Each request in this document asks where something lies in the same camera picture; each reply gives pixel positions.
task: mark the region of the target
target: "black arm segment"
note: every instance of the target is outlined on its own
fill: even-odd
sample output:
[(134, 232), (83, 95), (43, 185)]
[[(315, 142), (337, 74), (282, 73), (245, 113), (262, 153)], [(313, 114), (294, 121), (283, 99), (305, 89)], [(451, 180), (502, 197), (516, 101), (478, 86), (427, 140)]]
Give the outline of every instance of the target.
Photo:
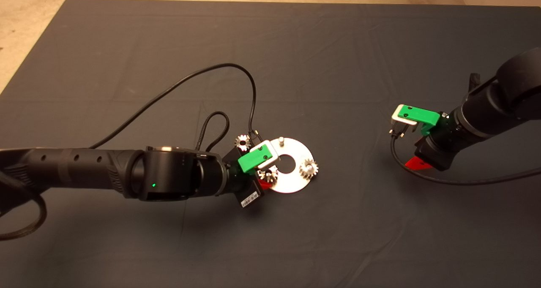
[[(25, 184), (33, 193), (51, 187), (114, 189), (133, 198), (131, 174), (141, 150), (86, 148), (31, 148), (0, 151), (1, 171)], [(0, 211), (28, 201), (11, 188), (0, 186)]]

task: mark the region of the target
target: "metal gear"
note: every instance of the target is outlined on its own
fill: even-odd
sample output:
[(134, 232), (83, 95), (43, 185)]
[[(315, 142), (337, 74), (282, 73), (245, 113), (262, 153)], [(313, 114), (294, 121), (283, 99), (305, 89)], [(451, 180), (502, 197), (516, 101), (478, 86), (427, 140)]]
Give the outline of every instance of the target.
[(251, 147), (250, 136), (241, 134), (235, 138), (235, 146), (240, 148), (242, 152), (246, 152)]
[(305, 179), (311, 179), (313, 176), (316, 176), (318, 170), (317, 163), (313, 159), (306, 159), (299, 166), (299, 172)]
[(278, 167), (272, 166), (265, 171), (259, 170), (257, 171), (257, 174), (259, 179), (265, 180), (265, 182), (268, 182), (269, 184), (274, 184), (276, 180), (278, 180)]

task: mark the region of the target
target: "dark gray cloth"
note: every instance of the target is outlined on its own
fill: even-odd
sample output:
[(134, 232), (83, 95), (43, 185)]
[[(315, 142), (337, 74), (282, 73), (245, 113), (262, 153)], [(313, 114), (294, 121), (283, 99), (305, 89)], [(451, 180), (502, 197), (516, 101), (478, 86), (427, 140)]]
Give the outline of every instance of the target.
[[(0, 95), (0, 146), (84, 147), (186, 74), (219, 62), (257, 82), (254, 128), (311, 149), (319, 176), (241, 209), (232, 195), (178, 203), (112, 190), (49, 190), (46, 223), (0, 244), (0, 286), (539, 287), (540, 178), (435, 185), (389, 153), (399, 103), (450, 111), (541, 45), (528, 7), (67, 0)], [(205, 117), (245, 133), (248, 79), (222, 69), (186, 83), (103, 148), (193, 148)], [(222, 129), (211, 121), (206, 146)], [(538, 166), (530, 122), (462, 153), (443, 177)], [(398, 142), (404, 160), (417, 135)], [(2, 217), (30, 222), (33, 204)]]

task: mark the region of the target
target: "sticker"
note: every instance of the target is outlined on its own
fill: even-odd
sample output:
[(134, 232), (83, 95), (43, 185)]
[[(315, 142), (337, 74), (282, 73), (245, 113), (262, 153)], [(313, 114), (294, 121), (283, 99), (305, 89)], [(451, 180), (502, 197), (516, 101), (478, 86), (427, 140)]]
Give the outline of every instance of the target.
[(259, 197), (259, 194), (257, 192), (254, 192), (254, 193), (250, 194), (250, 196), (245, 198), (243, 201), (241, 201), (240, 205), (244, 208), (258, 197)]

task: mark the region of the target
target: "metal ring plate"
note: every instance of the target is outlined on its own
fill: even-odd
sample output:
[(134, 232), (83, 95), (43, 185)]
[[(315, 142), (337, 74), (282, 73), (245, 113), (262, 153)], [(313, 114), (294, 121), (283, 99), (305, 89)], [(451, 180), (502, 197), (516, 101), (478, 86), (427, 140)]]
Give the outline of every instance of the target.
[(310, 150), (302, 144), (292, 138), (284, 138), (284, 145), (280, 146), (278, 138), (270, 142), (278, 156), (289, 155), (295, 161), (295, 169), (291, 173), (282, 173), (278, 170), (278, 179), (276, 184), (270, 187), (272, 190), (278, 193), (294, 193), (302, 190), (309, 182), (309, 179), (305, 179), (299, 172), (299, 167), (306, 159), (314, 159)]

